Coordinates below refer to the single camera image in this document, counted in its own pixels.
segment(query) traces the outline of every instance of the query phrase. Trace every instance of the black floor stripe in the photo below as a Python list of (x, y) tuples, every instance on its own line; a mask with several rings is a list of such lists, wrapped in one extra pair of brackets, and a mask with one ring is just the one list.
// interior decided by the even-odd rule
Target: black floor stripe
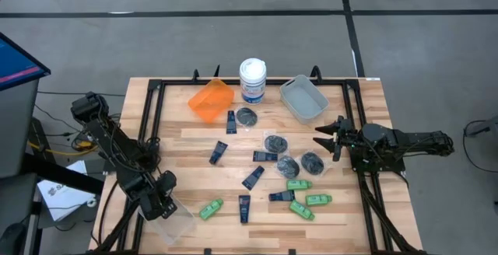
[(345, 23), (348, 27), (349, 43), (351, 44), (351, 50), (353, 53), (353, 59), (356, 67), (356, 76), (365, 77), (365, 69), (363, 68), (363, 62), (361, 60), (361, 53), (359, 52), (358, 37), (356, 36), (355, 23), (352, 20), (351, 6), (349, 5), (349, 0), (342, 0), (342, 5), (344, 7)]
[(162, 12), (35, 12), (0, 13), (0, 18), (161, 18), (161, 17), (244, 17), (244, 16), (333, 16), (344, 15), (342, 10), (283, 9), (283, 10), (213, 10)]
[(498, 15), (498, 9), (353, 10), (353, 16)]

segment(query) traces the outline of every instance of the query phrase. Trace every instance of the black disc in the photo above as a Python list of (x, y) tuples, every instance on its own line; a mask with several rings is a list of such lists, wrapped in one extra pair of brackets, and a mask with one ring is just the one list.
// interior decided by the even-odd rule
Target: black disc
[(287, 140), (278, 135), (270, 135), (265, 139), (265, 148), (273, 153), (284, 153), (287, 150)]
[(307, 152), (301, 157), (301, 166), (313, 175), (318, 175), (324, 171), (324, 161), (313, 152)]
[(258, 122), (258, 115), (247, 107), (242, 107), (237, 111), (237, 120), (243, 125), (252, 127)]
[(296, 178), (299, 174), (299, 165), (289, 156), (283, 156), (277, 162), (277, 169), (287, 179)]

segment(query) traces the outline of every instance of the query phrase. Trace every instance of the yellow cable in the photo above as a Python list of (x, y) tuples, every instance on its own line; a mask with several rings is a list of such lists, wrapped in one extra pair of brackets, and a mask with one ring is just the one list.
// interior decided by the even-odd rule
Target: yellow cable
[[(31, 146), (31, 147), (33, 147), (33, 148), (36, 148), (36, 149), (40, 150), (40, 146), (39, 145), (35, 145), (31, 141), (28, 142), (28, 145)], [(71, 152), (60, 152), (60, 151), (55, 151), (55, 150), (51, 150), (51, 149), (45, 149), (45, 151), (53, 153), (53, 154), (59, 154), (59, 155), (85, 155), (85, 154), (88, 154), (90, 152), (93, 152), (93, 150), (95, 150), (95, 149), (97, 149), (97, 146), (93, 147), (92, 149), (88, 149), (86, 151), (83, 151), (83, 152), (74, 152), (74, 153), (71, 153)]]

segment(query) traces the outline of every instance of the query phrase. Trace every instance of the green tube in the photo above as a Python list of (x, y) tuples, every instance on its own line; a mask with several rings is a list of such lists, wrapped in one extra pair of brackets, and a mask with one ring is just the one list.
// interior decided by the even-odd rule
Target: green tube
[(287, 180), (287, 190), (306, 190), (313, 184), (306, 180)]
[(313, 213), (309, 209), (307, 209), (304, 205), (298, 203), (296, 200), (294, 200), (290, 204), (289, 208), (291, 211), (294, 211), (295, 213), (297, 213), (302, 218), (305, 218), (306, 220), (314, 219)]
[(217, 199), (211, 202), (208, 206), (206, 206), (204, 209), (199, 212), (199, 216), (203, 220), (207, 220), (209, 217), (213, 216), (222, 206), (223, 200), (222, 199)]
[(306, 205), (322, 205), (332, 201), (332, 196), (327, 194), (306, 196)]

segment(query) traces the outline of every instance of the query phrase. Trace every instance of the monitor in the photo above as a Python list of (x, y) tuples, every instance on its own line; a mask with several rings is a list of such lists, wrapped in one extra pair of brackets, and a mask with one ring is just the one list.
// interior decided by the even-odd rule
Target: monitor
[(0, 33), (0, 91), (50, 75), (50, 69)]

